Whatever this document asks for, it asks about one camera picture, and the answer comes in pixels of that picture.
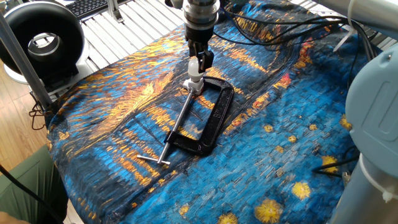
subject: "black c-clamp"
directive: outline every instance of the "black c-clamp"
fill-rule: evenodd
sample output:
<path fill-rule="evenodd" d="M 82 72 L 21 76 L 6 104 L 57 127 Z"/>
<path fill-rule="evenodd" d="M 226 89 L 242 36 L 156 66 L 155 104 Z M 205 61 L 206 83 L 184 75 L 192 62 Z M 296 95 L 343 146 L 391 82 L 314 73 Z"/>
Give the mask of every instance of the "black c-clamp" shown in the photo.
<path fill-rule="evenodd" d="M 207 156 L 215 148 L 217 137 L 223 127 L 226 114 L 234 96 L 233 86 L 225 80 L 203 77 L 203 82 L 204 88 L 219 90 L 220 94 L 199 140 L 188 138 L 175 131 L 169 131 L 164 141 L 164 143 L 168 142 L 177 148 L 199 156 Z"/>

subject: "starry night fabric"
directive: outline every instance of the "starry night fabric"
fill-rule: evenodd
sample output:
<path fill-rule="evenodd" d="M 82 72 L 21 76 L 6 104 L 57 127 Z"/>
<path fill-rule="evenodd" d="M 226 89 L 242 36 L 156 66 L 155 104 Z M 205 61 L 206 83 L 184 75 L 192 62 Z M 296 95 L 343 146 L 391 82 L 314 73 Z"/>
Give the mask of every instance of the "starry night fabric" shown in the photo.
<path fill-rule="evenodd" d="M 270 21 L 315 17 L 280 0 L 231 10 Z M 287 28 L 238 22 L 258 41 Z M 246 41 L 231 21 L 215 32 Z M 86 223 L 327 222 L 343 183 L 311 169 L 353 145 L 345 98 L 358 38 L 333 52 L 345 34 L 331 26 L 277 47 L 214 36 L 206 76 L 234 86 L 231 108 L 211 155 L 172 149 L 169 166 L 136 156 L 159 158 L 187 97 L 183 27 L 78 82 L 46 112 L 50 154 L 73 206 Z M 365 63 L 360 50 L 353 74 Z M 195 97 L 179 133 L 199 138 L 217 97 Z"/>

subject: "black cable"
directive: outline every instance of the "black cable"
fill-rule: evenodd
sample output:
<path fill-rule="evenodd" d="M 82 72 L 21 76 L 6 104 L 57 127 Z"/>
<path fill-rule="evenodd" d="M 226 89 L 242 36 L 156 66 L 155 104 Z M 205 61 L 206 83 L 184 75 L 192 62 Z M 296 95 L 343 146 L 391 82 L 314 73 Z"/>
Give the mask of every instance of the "black cable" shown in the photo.
<path fill-rule="evenodd" d="M 330 26 L 330 25 L 336 24 L 336 23 L 348 24 L 347 18 L 340 17 L 340 16 L 323 16 L 323 17 L 316 17 L 316 18 L 309 19 L 309 20 L 303 21 L 303 22 L 270 22 L 270 21 L 259 21 L 259 20 L 257 20 L 257 19 L 252 19 L 252 18 L 240 16 L 240 15 L 238 15 L 238 14 L 235 14 L 235 13 L 232 13 L 232 12 L 228 12 L 228 11 L 226 11 L 225 9 L 221 9 L 221 10 L 224 11 L 224 13 L 225 13 L 226 16 L 228 17 L 228 19 L 231 20 L 231 21 L 233 22 L 233 24 L 234 24 L 234 26 L 237 28 L 237 30 L 238 30 L 243 36 L 245 36 L 245 38 L 247 38 L 247 40 L 250 40 L 252 43 L 255 43 L 255 44 L 257 44 L 257 45 L 278 45 L 278 44 L 283 44 L 283 43 L 288 42 L 288 41 L 290 41 L 290 40 L 293 40 L 293 39 L 295 39 L 295 38 L 297 38 L 297 37 L 303 36 L 303 35 L 305 35 L 305 34 L 309 34 L 309 33 L 311 33 L 311 31 L 316 30 L 316 29 L 319 29 L 319 28 L 322 28 L 322 27 Z M 264 24 L 281 24 L 281 25 L 296 24 L 296 25 L 295 25 L 295 26 L 292 26 L 292 27 L 290 27 L 290 28 L 288 28 L 288 29 L 285 30 L 283 33 L 277 35 L 276 37 L 274 37 L 274 38 L 271 39 L 271 40 L 268 40 L 268 41 L 266 41 L 266 42 L 258 42 L 258 41 L 256 41 L 256 40 L 254 40 L 254 39 L 248 37 L 248 35 L 242 30 L 242 28 L 239 26 L 239 24 L 238 24 L 237 22 L 235 22 L 235 21 L 229 16 L 229 14 L 231 14 L 231 15 L 233 15 L 233 16 L 237 16 L 237 17 L 242 17 L 242 18 L 244 18 L 244 19 L 249 19 L 249 20 L 252 20 L 252 21 L 255 21 L 255 22 L 261 22 L 261 23 L 264 23 Z M 330 19 L 338 19 L 338 20 L 337 20 L 337 21 L 314 22 L 314 21 L 317 21 L 317 20 L 320 20 L 320 19 L 327 19 L 327 18 L 330 18 Z M 366 52 L 366 56 L 367 56 L 368 60 L 372 60 L 374 57 L 376 57 L 377 53 L 376 53 L 376 52 L 374 51 L 374 49 L 372 48 L 372 45 L 371 45 L 371 43 L 370 43 L 370 41 L 369 41 L 369 39 L 368 39 L 368 37 L 367 37 L 365 31 L 363 30 L 363 28 L 362 28 L 358 23 L 356 23 L 355 21 L 352 21 L 352 22 L 353 22 L 354 28 L 358 31 L 358 34 L 363 38 L 364 48 L 365 48 L 365 52 Z M 289 37 L 288 39 L 285 39 L 285 40 L 282 40 L 282 41 L 279 41 L 279 42 L 273 42 L 273 43 L 271 43 L 272 41 L 276 40 L 277 38 L 281 37 L 282 35 L 288 33 L 289 31 L 291 31 L 291 30 L 293 30 L 293 29 L 295 29 L 295 28 L 297 28 L 297 27 L 299 27 L 299 26 L 304 25 L 304 24 L 320 24 L 320 25 L 319 25 L 319 26 L 316 26 L 316 27 L 313 27 L 313 28 L 311 28 L 311 29 L 309 29 L 309 30 L 303 31 L 303 32 L 301 32 L 301 33 L 294 34 L 293 36 Z"/>
<path fill-rule="evenodd" d="M 265 41 L 265 42 L 258 42 L 258 41 L 256 41 L 256 40 L 252 39 L 251 37 L 249 37 L 249 36 L 242 30 L 242 28 L 239 26 L 239 24 L 238 24 L 238 23 L 235 23 L 235 21 L 234 21 L 232 18 L 230 18 L 230 19 L 234 22 L 234 25 L 235 25 L 235 27 L 238 29 L 238 31 L 239 31 L 243 36 L 245 36 L 245 38 L 247 38 L 247 40 L 250 40 L 252 43 L 255 43 L 255 44 L 257 44 L 257 45 L 262 45 L 262 46 L 272 46 L 272 45 L 284 44 L 284 43 L 286 43 L 286 42 L 289 42 L 289 41 L 291 41 L 291 40 L 296 39 L 297 37 L 301 37 L 301 36 L 304 36 L 304 35 L 306 35 L 306 34 L 309 34 L 309 33 L 311 33 L 312 31 L 317 30 L 317 29 L 319 29 L 319 28 L 322 28 L 322 27 L 325 27 L 325 26 L 329 26 L 329 25 L 332 25 L 332 24 L 339 24 L 339 23 L 340 23 L 339 21 L 328 21 L 327 24 L 321 24 L 321 25 L 312 27 L 312 28 L 310 28 L 310 29 L 308 29 L 308 30 L 305 30 L 305 31 L 303 31 L 303 32 L 300 32 L 300 33 L 298 33 L 298 34 L 292 34 L 291 36 L 289 36 L 289 37 L 286 38 L 286 39 L 283 39 L 283 40 L 280 40 L 280 41 L 277 41 L 277 42 L 272 42 L 273 40 L 278 39 L 278 38 L 281 37 L 282 35 L 286 34 L 288 31 L 292 30 L 293 27 L 291 27 L 291 28 L 287 29 L 286 31 L 282 32 L 281 34 L 275 36 L 275 37 L 274 37 L 273 39 L 271 39 L 271 40 L 267 40 L 267 41 Z"/>
<path fill-rule="evenodd" d="M 44 116 L 43 115 L 43 107 L 40 104 L 40 102 L 36 99 L 36 97 L 34 96 L 33 92 L 29 92 L 30 95 L 33 97 L 33 100 L 35 101 L 35 105 L 33 106 L 32 110 L 29 111 L 29 116 L 32 118 L 32 129 L 37 131 L 37 130 L 41 130 L 45 127 L 45 124 L 43 124 L 43 126 L 41 128 L 34 128 L 34 124 L 35 124 L 35 118 L 38 116 Z"/>
<path fill-rule="evenodd" d="M 15 179 L 8 171 L 0 165 L 0 172 L 6 176 L 13 184 L 15 184 L 17 187 L 19 187 L 21 190 L 29 194 L 32 198 L 34 198 L 36 201 L 41 203 L 45 209 L 51 214 L 51 216 L 54 217 L 54 219 L 57 221 L 58 224 L 62 224 L 63 220 L 58 216 L 58 214 L 51 208 L 51 206 L 43 201 L 39 196 L 37 196 L 33 191 L 29 190 L 27 187 L 25 187 L 23 184 L 21 184 L 17 179 Z"/>
<path fill-rule="evenodd" d="M 312 172 L 315 173 L 315 174 L 326 174 L 326 175 L 330 175 L 330 176 L 333 176 L 333 177 L 341 177 L 341 175 L 334 174 L 334 173 L 331 173 L 331 172 L 322 171 L 322 170 L 323 169 L 327 169 L 327 168 L 331 168 L 331 167 L 342 166 L 342 165 L 345 165 L 345 164 L 347 164 L 349 162 L 357 161 L 358 159 L 359 159 L 359 156 L 354 156 L 351 159 L 345 159 L 345 160 L 340 161 L 340 162 L 334 162 L 334 163 L 331 163 L 331 164 L 327 164 L 327 165 L 323 165 L 323 166 L 320 166 L 320 167 L 316 167 L 316 168 L 312 169 Z"/>
<path fill-rule="evenodd" d="M 377 35 L 379 34 L 379 31 L 375 31 L 372 36 L 368 37 L 369 40 L 373 40 Z"/>
<path fill-rule="evenodd" d="M 339 23 L 339 21 L 324 21 L 324 23 L 322 23 L 321 25 L 316 26 L 316 27 L 312 27 L 311 29 L 306 30 L 306 31 L 303 31 L 303 32 L 298 33 L 298 34 L 293 34 L 293 35 L 290 36 L 288 39 L 284 39 L 284 40 L 280 40 L 280 41 L 278 41 L 278 42 L 273 42 L 273 43 L 271 43 L 272 41 L 278 39 L 279 37 L 282 37 L 284 34 L 288 33 L 288 32 L 291 31 L 291 30 L 294 30 L 294 29 L 296 29 L 296 28 L 298 28 L 298 27 L 300 27 L 300 26 L 302 26 L 302 25 L 305 25 L 305 24 L 310 24 L 309 22 L 312 22 L 312 21 L 316 21 L 316 20 L 321 19 L 321 17 L 317 17 L 317 18 L 309 19 L 309 20 L 307 20 L 307 21 L 299 22 L 297 25 L 288 28 L 287 30 L 283 31 L 282 33 L 280 33 L 279 35 L 275 36 L 275 37 L 272 38 L 271 40 L 267 40 L 267 41 L 265 41 L 265 42 L 258 42 L 258 41 L 256 41 L 256 40 L 254 40 L 254 39 L 248 37 L 248 35 L 242 30 L 242 28 L 239 26 L 239 24 L 238 24 L 237 22 L 235 22 L 235 21 L 228 15 L 227 11 L 225 11 L 224 9 L 221 9 L 221 10 L 223 10 L 223 11 L 226 13 L 227 18 L 233 22 L 233 25 L 235 26 L 235 28 L 237 28 L 238 31 L 239 31 L 243 36 L 245 36 L 245 38 L 247 38 L 247 40 L 250 40 L 251 42 L 256 43 L 257 45 L 265 45 L 265 46 L 283 44 L 283 43 L 286 43 L 286 42 L 288 42 L 288 41 L 290 41 L 290 40 L 293 40 L 293 39 L 295 39 L 295 38 L 297 38 L 297 37 L 303 36 L 303 35 L 305 35 L 305 34 L 309 34 L 309 33 L 311 33 L 311 31 L 313 31 L 313 30 L 317 30 L 317 29 L 322 28 L 322 27 L 326 27 L 326 26 L 329 26 L 329 25 L 332 25 L 332 24 L 338 24 L 338 23 Z"/>
<path fill-rule="evenodd" d="M 241 16 L 239 14 L 226 11 L 223 8 L 221 8 L 221 10 L 223 10 L 225 14 L 231 14 L 234 17 L 241 17 L 243 19 L 251 20 L 251 21 L 254 21 L 254 22 L 260 22 L 260 23 L 263 23 L 263 24 L 276 24 L 276 25 L 293 25 L 293 24 L 296 24 L 296 26 L 291 27 L 291 29 L 295 29 L 298 26 L 301 26 L 301 25 L 304 25 L 304 24 L 322 24 L 322 23 L 325 22 L 325 21 L 316 22 L 316 20 L 320 20 L 320 19 L 339 19 L 344 24 L 346 24 L 346 25 L 348 24 L 347 18 L 341 17 L 341 16 L 320 16 L 320 17 L 316 17 L 316 18 L 313 18 L 313 19 L 309 19 L 307 21 L 303 21 L 303 22 L 274 22 L 274 21 L 260 21 L 260 20 L 253 19 L 253 18 L 250 18 L 250 17 Z M 368 49 L 369 52 L 372 50 L 372 54 L 369 54 L 368 59 L 369 58 L 373 59 L 374 57 L 376 57 L 377 53 L 373 50 L 373 48 L 372 48 L 372 46 L 370 44 L 370 40 L 373 40 L 373 38 L 377 35 L 378 32 L 375 32 L 372 36 L 368 37 L 366 35 L 365 31 L 363 30 L 363 28 L 361 26 L 359 26 L 359 24 L 357 24 L 355 21 L 352 21 L 352 23 L 354 25 L 354 28 L 358 32 L 361 33 L 362 38 L 366 38 L 366 40 L 364 40 L 364 41 L 367 42 L 367 43 L 364 43 L 364 44 L 367 46 L 366 48 Z"/>
<path fill-rule="evenodd" d="M 314 39 L 312 39 L 312 40 L 306 40 L 306 41 L 303 41 L 303 42 L 298 42 L 298 43 L 290 44 L 290 45 L 288 45 L 288 46 L 286 46 L 286 47 L 284 47 L 284 48 L 282 48 L 282 49 L 275 49 L 275 50 L 273 50 L 273 49 L 267 49 L 267 50 L 270 51 L 270 52 L 276 52 L 276 51 L 284 50 L 284 49 L 287 49 L 287 48 L 289 48 L 289 47 L 293 47 L 293 46 L 298 45 L 298 44 L 304 44 L 304 43 L 314 42 L 314 41 L 316 41 L 316 40 L 323 39 L 323 38 L 329 36 L 329 35 L 332 34 L 332 33 L 333 33 L 333 32 L 329 32 L 329 33 L 327 33 L 326 35 L 324 35 L 324 36 L 322 36 L 322 37 L 318 37 L 318 38 L 314 38 Z M 221 38 L 221 39 L 223 39 L 223 40 L 226 40 L 226 41 L 228 41 L 228 42 L 232 42 L 232 43 L 235 43 L 235 44 L 257 45 L 257 44 L 252 43 L 252 42 L 251 42 L 251 43 L 247 43 L 247 42 L 240 42 L 240 41 L 236 41 L 236 40 L 231 40 L 231 39 L 228 39 L 228 38 L 226 38 L 226 37 L 223 37 L 223 36 L 217 34 L 216 32 L 214 32 L 214 35 L 216 35 L 217 37 L 219 37 L 219 38 Z"/>
<path fill-rule="evenodd" d="M 359 55 L 359 47 L 360 47 L 360 44 L 359 44 L 359 37 L 358 37 L 358 46 L 356 48 L 356 53 L 355 53 L 355 57 L 354 57 L 354 60 L 353 60 L 353 64 L 351 65 L 351 69 L 349 70 L 349 74 L 348 74 L 348 81 L 347 81 L 347 88 L 348 89 L 351 86 L 351 83 L 352 83 L 352 80 L 353 80 L 353 78 L 351 78 L 351 77 L 353 75 L 353 70 L 354 70 L 356 59 L 358 58 L 358 55 Z"/>

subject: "person's leg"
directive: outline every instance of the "person's leg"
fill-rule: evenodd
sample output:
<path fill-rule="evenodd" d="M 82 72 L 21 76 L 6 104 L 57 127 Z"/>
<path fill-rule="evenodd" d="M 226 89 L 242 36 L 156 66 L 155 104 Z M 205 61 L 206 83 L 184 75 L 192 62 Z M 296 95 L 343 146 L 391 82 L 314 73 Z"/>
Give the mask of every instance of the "person's leg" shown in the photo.
<path fill-rule="evenodd" d="M 46 146 L 9 172 L 49 203 L 62 219 L 66 217 L 68 197 Z M 0 176 L 0 212 L 32 224 L 51 223 L 44 207 L 3 175 Z"/>

